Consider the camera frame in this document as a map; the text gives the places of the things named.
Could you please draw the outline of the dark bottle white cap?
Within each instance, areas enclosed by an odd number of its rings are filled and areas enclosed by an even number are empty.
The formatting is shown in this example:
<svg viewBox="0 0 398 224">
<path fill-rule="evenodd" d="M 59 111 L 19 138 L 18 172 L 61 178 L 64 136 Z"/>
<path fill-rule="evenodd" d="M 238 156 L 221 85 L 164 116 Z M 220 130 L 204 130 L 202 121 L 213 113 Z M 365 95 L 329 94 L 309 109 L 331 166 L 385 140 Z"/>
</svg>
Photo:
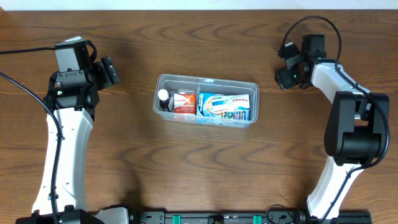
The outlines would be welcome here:
<svg viewBox="0 0 398 224">
<path fill-rule="evenodd" d="M 171 112 L 174 108 L 174 100 L 172 99 L 174 95 L 166 89 L 160 89 L 157 92 L 157 96 L 159 98 L 159 106 L 164 111 Z"/>
</svg>

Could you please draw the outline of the red Panadol box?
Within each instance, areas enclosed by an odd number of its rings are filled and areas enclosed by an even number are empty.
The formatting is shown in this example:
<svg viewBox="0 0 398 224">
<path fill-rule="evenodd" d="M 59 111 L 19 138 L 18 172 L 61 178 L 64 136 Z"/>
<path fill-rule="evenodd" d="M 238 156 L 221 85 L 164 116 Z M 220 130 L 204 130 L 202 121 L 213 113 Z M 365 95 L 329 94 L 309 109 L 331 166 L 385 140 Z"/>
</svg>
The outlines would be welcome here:
<svg viewBox="0 0 398 224">
<path fill-rule="evenodd" d="M 180 114 L 196 114 L 196 94 L 174 94 L 174 112 Z"/>
</svg>

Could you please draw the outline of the white Panadol box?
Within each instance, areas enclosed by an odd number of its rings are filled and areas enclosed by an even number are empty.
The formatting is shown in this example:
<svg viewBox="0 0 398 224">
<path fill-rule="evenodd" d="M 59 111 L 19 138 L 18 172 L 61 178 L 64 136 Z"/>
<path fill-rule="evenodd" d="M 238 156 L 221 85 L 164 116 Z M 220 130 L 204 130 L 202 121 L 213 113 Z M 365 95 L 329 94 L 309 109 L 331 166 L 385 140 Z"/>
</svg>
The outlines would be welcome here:
<svg viewBox="0 0 398 224">
<path fill-rule="evenodd" d="M 249 110 L 249 95 L 243 94 L 212 96 L 211 109 L 214 113 Z"/>
</svg>

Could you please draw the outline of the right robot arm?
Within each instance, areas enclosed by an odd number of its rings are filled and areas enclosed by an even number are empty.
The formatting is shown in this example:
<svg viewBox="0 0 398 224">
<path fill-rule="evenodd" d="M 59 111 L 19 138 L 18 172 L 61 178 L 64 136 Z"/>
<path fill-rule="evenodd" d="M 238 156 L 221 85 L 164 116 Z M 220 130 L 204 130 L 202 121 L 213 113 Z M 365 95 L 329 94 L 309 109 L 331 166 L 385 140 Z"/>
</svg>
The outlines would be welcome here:
<svg viewBox="0 0 398 224">
<path fill-rule="evenodd" d="M 328 58 L 322 34 L 303 36 L 301 48 L 283 41 L 277 54 L 286 63 L 275 72 L 282 90 L 314 86 L 331 103 L 324 133 L 326 164 L 295 222 L 359 223 L 364 215 L 340 215 L 340 206 L 358 175 L 386 155 L 389 97 L 363 88 L 338 59 Z"/>
</svg>

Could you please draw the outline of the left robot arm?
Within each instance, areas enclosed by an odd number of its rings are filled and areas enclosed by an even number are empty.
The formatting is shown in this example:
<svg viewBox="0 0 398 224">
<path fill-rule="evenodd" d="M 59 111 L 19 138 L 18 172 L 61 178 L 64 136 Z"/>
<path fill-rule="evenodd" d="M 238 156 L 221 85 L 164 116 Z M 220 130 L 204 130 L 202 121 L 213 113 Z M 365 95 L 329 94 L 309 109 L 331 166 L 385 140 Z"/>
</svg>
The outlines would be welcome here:
<svg viewBox="0 0 398 224">
<path fill-rule="evenodd" d="M 59 69 L 44 97 L 48 144 L 44 173 L 28 217 L 16 223 L 129 223 L 127 207 L 115 205 L 93 214 L 85 199 L 86 149 L 95 119 L 98 92 L 119 82 L 112 60 L 96 60 L 90 40 L 74 37 L 55 44 Z"/>
</svg>

